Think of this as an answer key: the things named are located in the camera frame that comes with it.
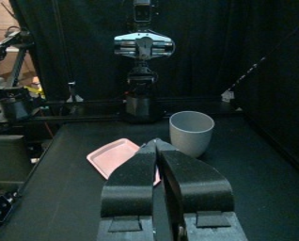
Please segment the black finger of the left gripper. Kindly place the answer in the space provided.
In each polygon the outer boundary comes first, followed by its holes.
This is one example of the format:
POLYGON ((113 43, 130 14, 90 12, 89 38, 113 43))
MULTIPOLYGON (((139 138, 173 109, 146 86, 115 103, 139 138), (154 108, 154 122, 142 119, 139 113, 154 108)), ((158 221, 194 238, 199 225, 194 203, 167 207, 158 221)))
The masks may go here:
POLYGON ((145 39, 137 39, 138 58, 145 59, 145 39))
POLYGON ((151 58, 153 44, 154 44, 154 40, 151 38, 146 37, 145 38, 145 44, 143 44, 145 59, 150 59, 151 58))

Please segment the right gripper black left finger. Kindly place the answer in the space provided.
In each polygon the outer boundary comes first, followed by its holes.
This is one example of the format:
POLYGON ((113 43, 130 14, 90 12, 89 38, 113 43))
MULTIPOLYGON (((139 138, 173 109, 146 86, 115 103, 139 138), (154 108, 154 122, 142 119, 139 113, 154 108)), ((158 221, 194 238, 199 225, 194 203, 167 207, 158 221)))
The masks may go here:
POLYGON ((141 232, 153 219, 153 189, 157 176, 157 143, 151 140, 122 164, 102 190, 101 223, 109 233, 141 232))

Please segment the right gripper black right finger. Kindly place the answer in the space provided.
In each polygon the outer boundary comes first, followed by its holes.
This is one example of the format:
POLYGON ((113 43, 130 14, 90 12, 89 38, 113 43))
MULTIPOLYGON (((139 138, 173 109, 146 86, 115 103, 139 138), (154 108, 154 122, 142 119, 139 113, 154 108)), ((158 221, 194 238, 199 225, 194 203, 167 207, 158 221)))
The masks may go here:
POLYGON ((226 214, 234 211, 234 194, 226 177, 161 139, 157 149, 174 226, 186 226, 186 220, 194 217, 197 228, 230 227, 226 214))

